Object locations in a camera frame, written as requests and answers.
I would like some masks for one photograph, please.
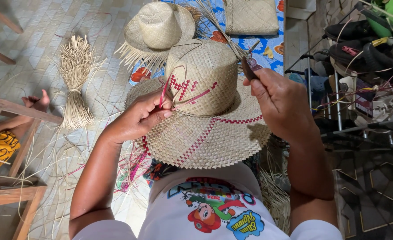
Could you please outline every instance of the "right hand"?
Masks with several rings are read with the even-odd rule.
[[[309,110],[307,90],[268,68],[254,72],[260,79],[245,79],[244,86],[251,85],[251,95],[259,101],[263,119],[272,133],[292,143],[319,136],[319,128]]]

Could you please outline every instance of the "woven bag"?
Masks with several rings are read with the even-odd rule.
[[[276,35],[279,30],[274,0],[225,0],[226,33]]]

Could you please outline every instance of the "hat crown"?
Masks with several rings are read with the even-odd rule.
[[[197,116],[216,116],[228,109],[237,84],[237,64],[225,44],[191,39],[171,48],[165,76],[171,76],[169,91],[176,96],[174,107]]]
[[[144,5],[137,13],[137,20],[142,39],[150,48],[171,48],[182,35],[176,14],[168,3],[153,2]]]

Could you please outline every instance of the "left hand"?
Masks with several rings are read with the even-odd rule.
[[[102,134],[117,144],[144,136],[155,125],[172,115],[172,102],[167,95],[163,97],[162,109],[159,108],[161,94],[162,89],[159,89],[137,97]]]

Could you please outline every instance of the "white container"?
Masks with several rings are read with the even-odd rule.
[[[316,0],[286,0],[286,17],[307,20],[316,11]]]

